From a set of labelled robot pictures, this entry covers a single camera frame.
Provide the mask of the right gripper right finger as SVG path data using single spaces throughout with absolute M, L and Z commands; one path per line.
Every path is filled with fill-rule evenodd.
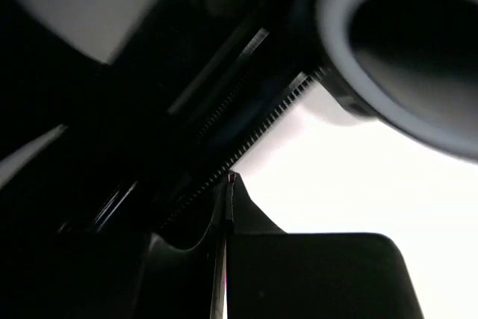
M 281 230 L 227 177 L 226 293 L 230 318 L 421 318 L 403 255 L 378 233 Z

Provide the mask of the black kids suitcase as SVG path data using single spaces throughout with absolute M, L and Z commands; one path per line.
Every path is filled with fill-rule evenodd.
M 477 159 L 477 0 L 1 0 L 1 233 L 168 229 L 313 81 Z

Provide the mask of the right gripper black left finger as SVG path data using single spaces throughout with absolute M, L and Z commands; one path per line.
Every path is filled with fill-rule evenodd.
M 1 189 L 3 318 L 211 318 L 226 181 L 165 228 L 143 225 L 135 183 L 12 181 Z

